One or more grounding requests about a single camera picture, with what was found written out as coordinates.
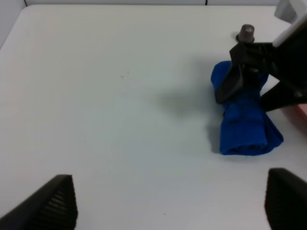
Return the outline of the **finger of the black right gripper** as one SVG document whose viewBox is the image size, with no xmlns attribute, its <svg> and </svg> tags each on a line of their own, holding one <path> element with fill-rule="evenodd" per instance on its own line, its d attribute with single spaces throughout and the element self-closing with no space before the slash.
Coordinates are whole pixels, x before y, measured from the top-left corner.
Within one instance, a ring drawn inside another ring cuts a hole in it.
<svg viewBox="0 0 307 230">
<path fill-rule="evenodd" d="M 260 98 L 261 107 L 265 112 L 306 103 L 306 86 L 301 89 L 294 89 L 281 81 Z"/>
<path fill-rule="evenodd" d="M 244 64 L 231 66 L 226 76 L 216 89 L 216 102 L 224 104 L 236 97 L 243 89 Z"/>
</svg>

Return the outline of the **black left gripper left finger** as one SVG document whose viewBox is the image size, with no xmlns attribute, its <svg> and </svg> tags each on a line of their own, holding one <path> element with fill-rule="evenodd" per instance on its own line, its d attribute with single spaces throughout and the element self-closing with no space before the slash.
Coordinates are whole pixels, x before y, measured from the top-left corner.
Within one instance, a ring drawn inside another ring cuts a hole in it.
<svg viewBox="0 0 307 230">
<path fill-rule="evenodd" d="M 53 177 L 0 219 L 2 230 L 73 230 L 78 209 L 71 175 Z"/>
</svg>

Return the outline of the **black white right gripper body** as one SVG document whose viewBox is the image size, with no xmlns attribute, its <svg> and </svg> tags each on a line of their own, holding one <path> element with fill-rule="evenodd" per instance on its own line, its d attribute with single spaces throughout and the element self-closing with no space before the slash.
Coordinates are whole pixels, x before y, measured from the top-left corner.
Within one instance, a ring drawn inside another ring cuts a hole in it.
<svg viewBox="0 0 307 230">
<path fill-rule="evenodd" d="M 243 88 L 257 87 L 262 73 L 294 89 L 307 86 L 307 2 L 281 0 L 274 15 L 290 26 L 272 43 L 239 42 L 230 50 L 232 66 L 244 64 Z"/>
</svg>

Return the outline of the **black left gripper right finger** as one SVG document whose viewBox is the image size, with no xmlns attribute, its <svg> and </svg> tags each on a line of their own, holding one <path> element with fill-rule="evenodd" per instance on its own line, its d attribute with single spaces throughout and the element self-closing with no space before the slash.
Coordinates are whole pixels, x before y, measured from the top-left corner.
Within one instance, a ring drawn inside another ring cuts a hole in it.
<svg viewBox="0 0 307 230">
<path fill-rule="evenodd" d="M 268 173 L 265 212 L 272 230 L 307 228 L 307 183 L 284 168 Z"/>
</svg>

